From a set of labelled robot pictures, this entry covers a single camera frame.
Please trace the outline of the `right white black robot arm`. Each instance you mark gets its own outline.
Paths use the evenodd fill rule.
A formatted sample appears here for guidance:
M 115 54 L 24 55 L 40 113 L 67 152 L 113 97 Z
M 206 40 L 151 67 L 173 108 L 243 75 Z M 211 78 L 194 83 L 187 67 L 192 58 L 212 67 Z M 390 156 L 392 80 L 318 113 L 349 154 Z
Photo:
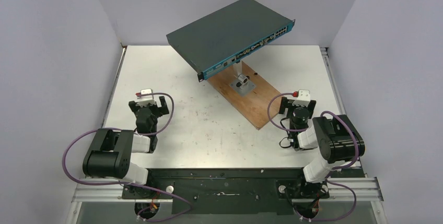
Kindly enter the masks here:
M 345 114 L 322 112 L 314 117 L 316 101 L 283 97 L 279 114 L 286 115 L 289 145 L 296 151 L 315 150 L 313 160 L 302 170 L 304 177 L 295 183 L 296 192 L 308 197 L 334 170 L 348 168 L 365 153 L 365 143 Z

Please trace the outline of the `teal grey network switch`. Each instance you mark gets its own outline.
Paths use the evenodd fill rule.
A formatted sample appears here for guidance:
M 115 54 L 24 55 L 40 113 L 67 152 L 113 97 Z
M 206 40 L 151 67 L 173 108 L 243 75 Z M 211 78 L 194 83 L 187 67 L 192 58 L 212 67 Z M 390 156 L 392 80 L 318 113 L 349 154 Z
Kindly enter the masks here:
M 166 35 L 204 81 L 289 33 L 295 20 L 255 0 L 238 0 Z

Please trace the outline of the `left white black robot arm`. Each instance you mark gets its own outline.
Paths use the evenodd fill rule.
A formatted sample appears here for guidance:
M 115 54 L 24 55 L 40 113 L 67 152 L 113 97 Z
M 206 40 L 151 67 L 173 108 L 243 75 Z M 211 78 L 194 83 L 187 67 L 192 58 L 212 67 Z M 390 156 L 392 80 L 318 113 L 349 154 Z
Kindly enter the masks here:
M 98 129 L 83 161 L 84 174 L 136 184 L 137 194 L 142 198 L 152 197 L 156 184 L 148 179 L 148 169 L 131 162 L 131 155 L 155 151 L 157 135 L 165 129 L 158 129 L 158 119 L 164 115 L 172 118 L 173 115 L 173 108 L 168 108 L 165 97 L 171 99 L 170 95 L 162 92 L 147 95 L 139 92 L 137 99 L 129 102 L 135 115 L 134 130 Z

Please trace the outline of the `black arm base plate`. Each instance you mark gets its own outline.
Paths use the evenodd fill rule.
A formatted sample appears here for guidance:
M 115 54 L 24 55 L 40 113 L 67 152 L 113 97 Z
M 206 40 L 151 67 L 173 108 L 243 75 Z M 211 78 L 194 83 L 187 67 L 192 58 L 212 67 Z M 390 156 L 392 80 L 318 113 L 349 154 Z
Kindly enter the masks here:
M 302 169 L 150 169 L 147 189 L 126 185 L 123 199 L 172 201 L 172 213 L 292 215 L 330 198 L 329 178 L 310 183 Z

